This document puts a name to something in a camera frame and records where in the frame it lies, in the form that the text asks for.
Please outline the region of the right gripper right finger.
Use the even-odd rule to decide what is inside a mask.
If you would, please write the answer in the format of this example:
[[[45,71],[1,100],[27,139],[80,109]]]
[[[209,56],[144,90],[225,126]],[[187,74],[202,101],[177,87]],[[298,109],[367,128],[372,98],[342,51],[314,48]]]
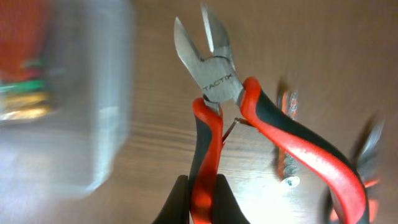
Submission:
[[[217,175],[213,191],[213,224],[249,224],[223,174]]]

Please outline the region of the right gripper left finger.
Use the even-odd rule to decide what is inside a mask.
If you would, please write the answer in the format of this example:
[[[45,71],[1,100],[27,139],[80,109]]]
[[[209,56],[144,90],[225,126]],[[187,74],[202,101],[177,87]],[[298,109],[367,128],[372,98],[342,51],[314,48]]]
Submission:
[[[161,211],[152,224],[189,224],[190,191],[187,175],[177,177]]]

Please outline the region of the red handled cutting pliers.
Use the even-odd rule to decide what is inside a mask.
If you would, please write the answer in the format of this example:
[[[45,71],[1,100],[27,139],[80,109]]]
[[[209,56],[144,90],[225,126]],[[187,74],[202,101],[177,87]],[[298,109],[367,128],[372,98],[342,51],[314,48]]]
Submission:
[[[223,23],[206,4],[201,5],[201,13],[212,56],[204,59],[200,55],[179,18],[174,22],[174,43],[180,60],[203,92],[204,104],[219,113],[221,103],[234,101],[249,124],[327,183],[342,223],[369,223],[368,195],[357,172],[330,151],[294,134],[296,125],[303,125],[283,114],[256,78],[239,80]]]

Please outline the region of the clear plastic container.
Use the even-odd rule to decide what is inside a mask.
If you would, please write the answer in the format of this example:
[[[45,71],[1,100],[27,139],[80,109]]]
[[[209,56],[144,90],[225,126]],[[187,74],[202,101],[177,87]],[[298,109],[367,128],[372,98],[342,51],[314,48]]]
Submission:
[[[55,1],[43,48],[54,112],[1,124],[1,195],[84,197],[106,181],[129,131],[132,6]]]

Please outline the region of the orange scraper wooden handle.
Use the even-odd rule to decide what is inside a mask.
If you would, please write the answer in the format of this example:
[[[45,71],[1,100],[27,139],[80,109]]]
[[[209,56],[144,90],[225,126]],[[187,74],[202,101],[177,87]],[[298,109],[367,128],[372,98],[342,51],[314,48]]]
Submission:
[[[47,0],[1,0],[1,79],[29,77],[25,68],[40,56],[51,10]]]

